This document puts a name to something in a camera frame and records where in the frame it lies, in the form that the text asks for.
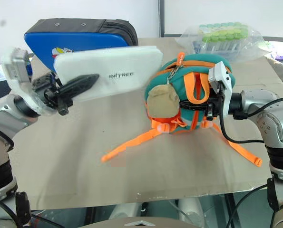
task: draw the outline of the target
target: clear plastic bag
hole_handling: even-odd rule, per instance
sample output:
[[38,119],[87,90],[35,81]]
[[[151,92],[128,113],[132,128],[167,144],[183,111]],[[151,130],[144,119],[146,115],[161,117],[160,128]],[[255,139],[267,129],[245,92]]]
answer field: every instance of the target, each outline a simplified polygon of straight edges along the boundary
[[270,52],[262,35],[240,22],[189,27],[176,41],[188,54],[215,54],[230,62],[253,60]]

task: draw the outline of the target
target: beige tabletop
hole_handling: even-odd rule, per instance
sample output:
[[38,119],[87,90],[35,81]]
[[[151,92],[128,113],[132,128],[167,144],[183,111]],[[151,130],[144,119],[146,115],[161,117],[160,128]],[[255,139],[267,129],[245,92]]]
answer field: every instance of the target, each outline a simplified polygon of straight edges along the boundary
[[[164,62],[181,47],[173,38],[140,39],[157,45]],[[48,70],[36,58],[35,75]],[[266,59],[233,64],[234,92],[264,88],[283,96],[283,84]],[[143,90],[74,104],[69,114],[41,116],[14,137],[10,153],[20,191],[31,209],[89,207],[249,190],[270,176],[265,147],[245,144],[263,159],[258,168],[234,151],[214,129],[163,134],[102,164],[100,157],[150,130]],[[225,120],[234,139],[259,139],[250,121]]]

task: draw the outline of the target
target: black zipper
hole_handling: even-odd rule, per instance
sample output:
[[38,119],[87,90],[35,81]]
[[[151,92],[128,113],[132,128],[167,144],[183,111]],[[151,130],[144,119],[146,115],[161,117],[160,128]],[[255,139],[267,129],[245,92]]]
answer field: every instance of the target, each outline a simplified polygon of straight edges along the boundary
[[130,36],[131,40],[133,41],[133,45],[137,45],[134,34],[126,26],[123,26],[118,23],[113,23],[113,22],[106,22],[102,25],[103,28],[107,28],[104,25],[107,25],[108,28],[120,29],[122,31],[125,31]]

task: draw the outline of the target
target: white bracket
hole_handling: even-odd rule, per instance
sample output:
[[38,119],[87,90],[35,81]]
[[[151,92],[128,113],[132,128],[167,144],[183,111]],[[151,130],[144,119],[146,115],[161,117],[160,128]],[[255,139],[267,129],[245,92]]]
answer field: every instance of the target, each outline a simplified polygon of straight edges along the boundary
[[0,58],[0,63],[13,94],[22,97],[26,104],[40,115],[52,115],[56,112],[46,106],[32,89],[29,79],[32,71],[27,51],[12,48]]
[[229,104],[232,96],[232,86],[231,78],[227,74],[227,70],[222,61],[217,63],[213,68],[209,69],[209,83],[213,90],[218,93],[218,82],[222,82],[224,85],[224,108],[223,115],[224,117],[228,116]]

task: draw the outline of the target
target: beige pouch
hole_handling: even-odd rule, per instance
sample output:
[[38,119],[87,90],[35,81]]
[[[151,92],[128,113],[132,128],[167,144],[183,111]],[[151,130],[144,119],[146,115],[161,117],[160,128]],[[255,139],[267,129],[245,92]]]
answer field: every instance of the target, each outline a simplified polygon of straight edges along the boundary
[[146,104],[150,117],[170,118],[179,111],[179,97],[170,85],[157,85],[150,90]]

